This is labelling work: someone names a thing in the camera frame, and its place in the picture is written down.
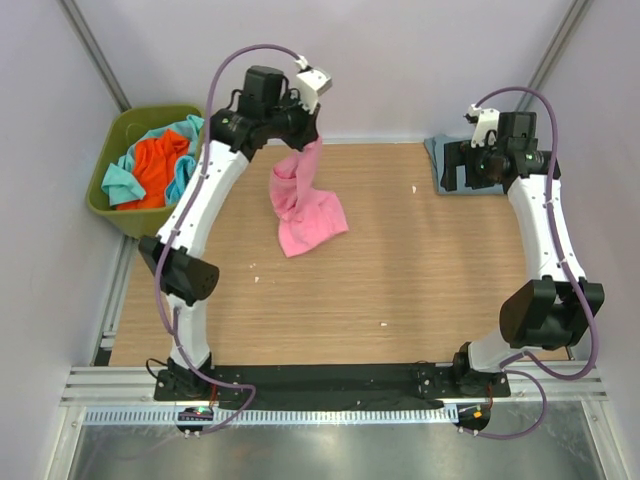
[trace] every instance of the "folded blue cloth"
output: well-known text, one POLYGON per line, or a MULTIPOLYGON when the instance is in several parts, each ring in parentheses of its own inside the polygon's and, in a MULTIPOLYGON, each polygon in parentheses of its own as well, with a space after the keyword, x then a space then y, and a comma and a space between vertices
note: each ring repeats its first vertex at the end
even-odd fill
MULTIPOLYGON (((189 139, 189 150, 176 161, 174 180, 167 185, 165 190, 165 204, 172 205, 180 200, 189 179, 196 167, 196 148, 198 135, 204 125, 204 119, 196 115, 187 115, 186 120, 172 123, 166 127, 154 128, 145 133, 138 142, 147 138, 160 138, 167 130, 189 139)), ((118 159, 118 164, 111 164, 102 180, 102 191, 109 196, 109 205, 119 205, 144 198, 147 192, 140 186, 136 178, 131 174, 135 167, 136 144, 129 147, 127 153, 118 159)))
POLYGON ((433 173, 433 183, 436 193, 439 195, 504 195, 501 185, 494 185, 487 188, 479 188, 474 190, 465 186, 464 167, 458 167, 458 189, 453 192, 447 192, 440 186, 440 179, 444 173, 444 145, 449 142, 459 142, 461 140, 469 140, 469 137, 450 137, 448 135, 436 135, 427 138, 424 146, 431 157, 431 170, 433 173))

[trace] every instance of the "wooden table surface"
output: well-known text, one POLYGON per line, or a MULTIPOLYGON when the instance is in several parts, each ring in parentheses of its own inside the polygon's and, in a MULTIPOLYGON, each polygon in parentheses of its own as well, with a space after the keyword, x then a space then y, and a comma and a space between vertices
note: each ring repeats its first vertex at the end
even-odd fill
MULTIPOLYGON (((436 195, 420 144, 327 145, 315 186, 338 194, 350 231, 287 259, 268 195, 287 154, 256 155, 209 236, 204 258, 221 270, 208 306, 215 363, 450 361, 498 326, 525 280, 506 197, 436 195)), ((111 365, 166 359, 171 346, 136 256, 111 365)))

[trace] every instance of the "green basket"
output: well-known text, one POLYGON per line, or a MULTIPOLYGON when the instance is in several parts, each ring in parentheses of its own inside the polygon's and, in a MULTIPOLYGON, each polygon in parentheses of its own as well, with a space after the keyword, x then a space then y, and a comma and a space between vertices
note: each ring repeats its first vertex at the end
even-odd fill
POLYGON ((109 164, 118 163, 118 159, 127 153, 129 147, 149 130, 185 120, 190 114, 204 118, 202 110, 193 105, 133 108, 116 118, 109 129, 98 164, 91 177, 91 183, 89 183, 86 197, 89 209, 109 220, 125 235, 134 238, 144 235, 155 236, 173 212, 175 205, 146 210, 115 210, 109 206, 109 197, 100 188, 102 179, 109 164))

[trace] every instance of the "pink cloth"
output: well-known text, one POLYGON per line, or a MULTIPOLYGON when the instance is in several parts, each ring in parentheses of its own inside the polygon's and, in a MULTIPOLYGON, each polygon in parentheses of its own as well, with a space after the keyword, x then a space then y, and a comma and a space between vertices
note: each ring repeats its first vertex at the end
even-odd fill
POLYGON ((301 255, 349 230, 340 200, 312 187, 322 138, 279 162, 271 172, 269 196, 280 217, 278 238, 287 257, 301 255))

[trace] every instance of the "orange cloth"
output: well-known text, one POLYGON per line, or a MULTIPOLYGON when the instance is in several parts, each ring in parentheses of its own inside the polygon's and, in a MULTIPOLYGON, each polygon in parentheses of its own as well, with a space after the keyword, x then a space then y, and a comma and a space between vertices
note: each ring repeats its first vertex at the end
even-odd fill
POLYGON ((165 206, 164 191, 175 176, 176 161, 189 150, 189 139, 167 130, 160 138, 147 138, 136 144, 131 174, 136 177, 146 195, 142 200, 121 203, 118 210, 160 208, 165 206))

